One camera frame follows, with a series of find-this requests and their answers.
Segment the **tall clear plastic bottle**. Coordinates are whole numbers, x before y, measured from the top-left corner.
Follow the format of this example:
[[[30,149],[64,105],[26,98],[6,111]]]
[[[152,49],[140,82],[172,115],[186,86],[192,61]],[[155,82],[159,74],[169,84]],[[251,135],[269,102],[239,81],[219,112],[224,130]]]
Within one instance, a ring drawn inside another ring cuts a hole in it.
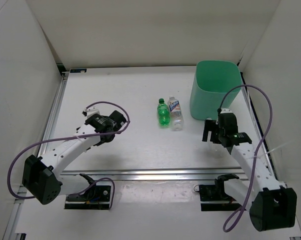
[[[215,120],[212,120],[210,117],[207,118],[210,120],[210,125],[212,125],[212,121],[215,121]],[[216,158],[216,159],[222,159],[222,158],[225,158],[228,154],[227,150],[221,145],[221,144],[214,144],[210,141],[211,139],[211,131],[209,131],[208,133],[208,148],[209,148],[209,151],[211,153],[211,155]]]

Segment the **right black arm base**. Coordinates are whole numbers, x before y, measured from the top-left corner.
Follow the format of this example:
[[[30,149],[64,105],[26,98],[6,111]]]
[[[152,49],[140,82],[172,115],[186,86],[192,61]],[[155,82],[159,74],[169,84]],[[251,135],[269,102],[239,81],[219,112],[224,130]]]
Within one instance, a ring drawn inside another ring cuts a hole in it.
[[[202,212],[226,212],[235,211],[241,205],[234,198],[225,193],[224,182],[228,180],[239,180],[235,174],[224,174],[214,179],[214,184],[198,184],[200,207]]]

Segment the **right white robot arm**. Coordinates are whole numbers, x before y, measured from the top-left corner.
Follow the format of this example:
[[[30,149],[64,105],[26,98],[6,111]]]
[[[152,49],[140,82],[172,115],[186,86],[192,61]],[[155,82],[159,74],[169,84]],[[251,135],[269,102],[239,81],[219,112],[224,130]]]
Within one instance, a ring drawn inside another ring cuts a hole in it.
[[[296,192],[278,181],[258,159],[258,149],[253,147],[245,132],[238,131],[237,118],[230,110],[220,110],[217,120],[205,120],[202,140],[227,149],[249,180],[249,185],[245,185],[233,173],[220,175],[214,180],[215,190],[208,193],[210,198],[232,198],[240,204],[232,213],[236,216],[233,224],[230,227],[223,225],[224,232],[233,230],[244,212],[249,213],[253,227],[259,232],[295,225]]]

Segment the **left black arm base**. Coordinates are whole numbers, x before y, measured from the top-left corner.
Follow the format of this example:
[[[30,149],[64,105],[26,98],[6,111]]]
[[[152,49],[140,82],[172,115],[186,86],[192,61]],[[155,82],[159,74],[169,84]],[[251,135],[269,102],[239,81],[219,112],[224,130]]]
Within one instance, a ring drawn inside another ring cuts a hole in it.
[[[94,180],[87,174],[80,173],[88,182],[88,187],[79,193],[66,196],[65,210],[110,210],[115,197],[115,182],[109,177]]]

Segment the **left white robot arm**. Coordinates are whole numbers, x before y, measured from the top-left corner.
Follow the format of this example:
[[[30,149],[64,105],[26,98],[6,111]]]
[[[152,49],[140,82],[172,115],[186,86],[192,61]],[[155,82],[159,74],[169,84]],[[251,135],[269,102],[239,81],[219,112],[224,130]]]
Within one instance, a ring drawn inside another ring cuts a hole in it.
[[[59,195],[81,196],[90,200],[95,196],[94,180],[77,174],[62,176],[64,169],[91,147],[111,142],[127,123],[122,113],[115,110],[109,116],[99,112],[90,114],[78,127],[72,139],[47,151],[40,157],[29,156],[24,163],[22,184],[42,204],[51,203]]]

